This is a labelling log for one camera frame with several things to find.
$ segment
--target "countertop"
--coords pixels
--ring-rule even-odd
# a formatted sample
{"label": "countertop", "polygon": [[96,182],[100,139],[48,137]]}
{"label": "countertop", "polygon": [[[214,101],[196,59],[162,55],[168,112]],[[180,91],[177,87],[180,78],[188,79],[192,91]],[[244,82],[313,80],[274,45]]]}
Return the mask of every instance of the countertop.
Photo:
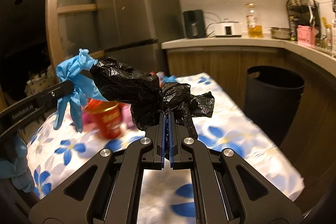
{"label": "countertop", "polygon": [[256,47],[276,47],[284,48],[296,53],[307,60],[317,64],[321,68],[336,77],[336,58],[331,54],[323,53],[315,48],[305,47],[297,42],[272,38],[248,38],[248,37],[209,37],[209,38],[183,38],[164,42],[161,48],[171,50],[188,47],[211,47],[211,46],[256,46]]}

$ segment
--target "black trash can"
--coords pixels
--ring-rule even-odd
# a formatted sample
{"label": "black trash can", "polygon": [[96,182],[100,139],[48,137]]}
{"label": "black trash can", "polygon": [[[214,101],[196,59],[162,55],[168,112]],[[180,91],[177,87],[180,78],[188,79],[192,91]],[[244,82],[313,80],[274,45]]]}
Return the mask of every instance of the black trash can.
{"label": "black trash can", "polygon": [[247,70],[244,113],[277,146],[292,124],[304,85],[299,75],[286,69],[256,66]]}

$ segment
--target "red paper cup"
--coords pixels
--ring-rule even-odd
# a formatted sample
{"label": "red paper cup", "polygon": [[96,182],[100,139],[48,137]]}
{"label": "red paper cup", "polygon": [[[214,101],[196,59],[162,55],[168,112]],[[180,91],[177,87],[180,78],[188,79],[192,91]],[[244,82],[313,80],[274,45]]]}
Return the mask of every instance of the red paper cup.
{"label": "red paper cup", "polygon": [[96,123],[102,137],[115,139],[120,136],[122,117],[118,102],[102,102],[91,99],[85,110]]}

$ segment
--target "pink box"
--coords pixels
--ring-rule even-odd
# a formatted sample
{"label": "pink box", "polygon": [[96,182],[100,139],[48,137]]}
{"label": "pink box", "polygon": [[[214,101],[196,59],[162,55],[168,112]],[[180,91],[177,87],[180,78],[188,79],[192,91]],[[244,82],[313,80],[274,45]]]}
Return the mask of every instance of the pink box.
{"label": "pink box", "polygon": [[315,46],[315,36],[316,29],[315,27],[310,26],[301,26],[297,27],[297,41],[299,44],[314,47]]}

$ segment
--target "gray refrigerator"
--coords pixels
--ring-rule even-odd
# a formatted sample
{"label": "gray refrigerator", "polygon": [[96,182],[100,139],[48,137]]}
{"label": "gray refrigerator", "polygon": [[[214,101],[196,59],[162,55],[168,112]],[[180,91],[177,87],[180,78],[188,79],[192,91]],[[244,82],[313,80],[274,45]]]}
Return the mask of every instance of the gray refrigerator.
{"label": "gray refrigerator", "polygon": [[161,43],[184,37],[179,0],[97,0],[106,57],[169,73]]}

